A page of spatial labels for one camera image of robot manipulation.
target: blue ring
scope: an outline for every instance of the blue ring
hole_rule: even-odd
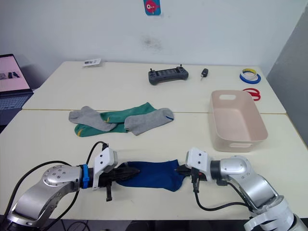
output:
[[[242,74],[240,74],[240,79],[245,82],[245,83],[249,83],[249,84],[256,84],[259,83],[261,81],[261,76],[259,74],[257,74],[258,79],[257,80],[248,80],[245,77],[242,76]]]
[[[86,164],[82,165],[82,169],[83,169],[82,189],[87,189],[88,188],[88,182],[90,181],[89,172],[88,172],[88,165],[86,165]]]

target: remote controller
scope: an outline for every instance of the remote controller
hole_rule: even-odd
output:
[[[173,81],[177,79],[187,80],[188,72],[182,67],[177,66],[174,69],[161,70],[161,71],[149,71],[149,82],[153,85],[156,85],[160,82]]]

